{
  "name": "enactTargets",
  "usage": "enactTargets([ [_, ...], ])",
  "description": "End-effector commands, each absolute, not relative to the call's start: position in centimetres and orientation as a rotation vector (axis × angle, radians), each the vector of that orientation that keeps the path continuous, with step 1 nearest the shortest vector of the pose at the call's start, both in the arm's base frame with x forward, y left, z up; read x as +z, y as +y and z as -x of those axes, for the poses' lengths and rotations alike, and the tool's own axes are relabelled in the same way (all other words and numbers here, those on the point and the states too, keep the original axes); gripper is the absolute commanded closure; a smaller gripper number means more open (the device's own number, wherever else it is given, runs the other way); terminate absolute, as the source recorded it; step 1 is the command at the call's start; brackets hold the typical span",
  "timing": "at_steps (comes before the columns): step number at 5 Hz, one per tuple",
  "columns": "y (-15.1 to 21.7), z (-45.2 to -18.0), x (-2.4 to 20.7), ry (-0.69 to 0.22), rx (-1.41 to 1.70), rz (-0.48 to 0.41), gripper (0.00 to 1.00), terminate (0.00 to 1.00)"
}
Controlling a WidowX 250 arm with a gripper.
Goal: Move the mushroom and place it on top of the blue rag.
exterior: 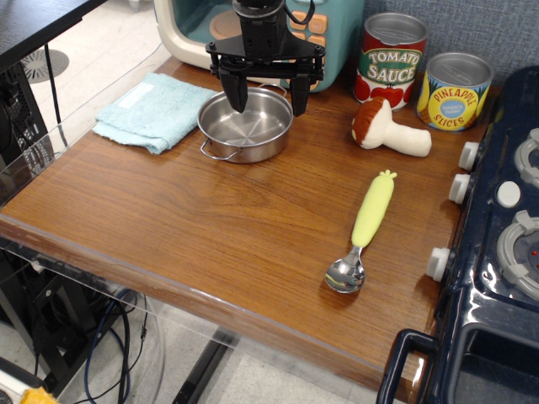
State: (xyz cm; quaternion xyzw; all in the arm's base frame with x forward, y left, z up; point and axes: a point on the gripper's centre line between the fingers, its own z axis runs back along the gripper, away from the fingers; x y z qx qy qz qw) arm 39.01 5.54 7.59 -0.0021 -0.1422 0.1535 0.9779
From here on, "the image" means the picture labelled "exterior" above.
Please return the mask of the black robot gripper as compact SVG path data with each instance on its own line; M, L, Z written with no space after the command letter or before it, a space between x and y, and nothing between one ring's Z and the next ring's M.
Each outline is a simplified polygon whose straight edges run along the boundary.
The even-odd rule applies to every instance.
M241 34L214 40L205 46L211 73L219 76L230 106L243 113L248 101L246 77L289 79L295 117L306 112L310 80L324 76L325 47L294 36L288 20L307 24L314 15L312 3L303 20L294 17L284 1L234 1Z

